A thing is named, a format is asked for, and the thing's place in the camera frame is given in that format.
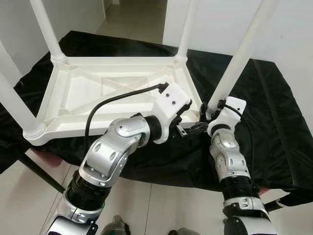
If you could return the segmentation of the grey robot left foot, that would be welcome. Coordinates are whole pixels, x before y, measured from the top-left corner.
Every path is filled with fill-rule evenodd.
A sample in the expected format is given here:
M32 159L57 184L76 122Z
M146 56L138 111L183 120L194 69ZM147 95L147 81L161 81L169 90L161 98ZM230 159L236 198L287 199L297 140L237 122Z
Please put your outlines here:
M101 230L100 235L132 235L132 233L121 215L114 215L112 221Z

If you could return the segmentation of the white plastic children table top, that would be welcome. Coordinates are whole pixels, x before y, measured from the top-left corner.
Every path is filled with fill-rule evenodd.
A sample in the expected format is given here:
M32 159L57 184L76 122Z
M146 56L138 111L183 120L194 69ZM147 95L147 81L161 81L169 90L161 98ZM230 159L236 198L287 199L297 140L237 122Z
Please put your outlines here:
M180 124L192 127L199 121L201 97L185 63L174 57L67 57L64 63L54 63L36 116L45 125L44 134L25 139L40 146L52 139L83 136L96 104L161 83L176 83L191 97L191 108L180 116ZM104 105L94 114L89 133L103 134L117 118L151 116L158 94L152 90Z

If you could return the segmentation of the grey robot right foot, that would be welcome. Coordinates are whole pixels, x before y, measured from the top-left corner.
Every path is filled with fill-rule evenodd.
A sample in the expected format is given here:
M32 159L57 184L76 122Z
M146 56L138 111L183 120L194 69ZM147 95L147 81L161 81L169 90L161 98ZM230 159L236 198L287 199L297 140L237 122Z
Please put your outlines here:
M201 235L201 233L189 228L179 228L170 230L167 235Z

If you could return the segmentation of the grey robot foot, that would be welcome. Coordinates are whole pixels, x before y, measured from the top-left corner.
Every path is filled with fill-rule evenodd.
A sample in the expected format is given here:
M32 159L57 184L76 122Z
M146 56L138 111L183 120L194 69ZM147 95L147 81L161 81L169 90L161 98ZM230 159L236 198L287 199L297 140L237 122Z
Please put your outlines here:
M100 235L132 235L132 233L121 215L114 215L112 221L101 230Z
M201 233L189 228L179 228L170 230L167 235L201 235Z

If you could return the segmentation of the black table cloth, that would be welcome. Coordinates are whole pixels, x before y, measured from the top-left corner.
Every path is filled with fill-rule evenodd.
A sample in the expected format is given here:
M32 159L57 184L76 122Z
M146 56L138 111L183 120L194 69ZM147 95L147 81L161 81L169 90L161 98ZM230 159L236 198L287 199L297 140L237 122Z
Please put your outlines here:
M67 56L170 56L176 47L70 31L60 41ZM232 56L188 51L186 65L202 99L208 101ZM31 112L40 109L44 89L53 71L50 53L23 76L14 89ZM231 96L247 102L243 121L235 130L253 181L270 189L313 190L313 141L306 121L288 83L275 63L250 60ZM210 142L199 137L149 144L132 154L121 174L130 181L220 191ZM52 140L36 150L58 155L63 161L80 165L83 137ZM0 175L16 163L19 150L31 147L22 128L0 104Z

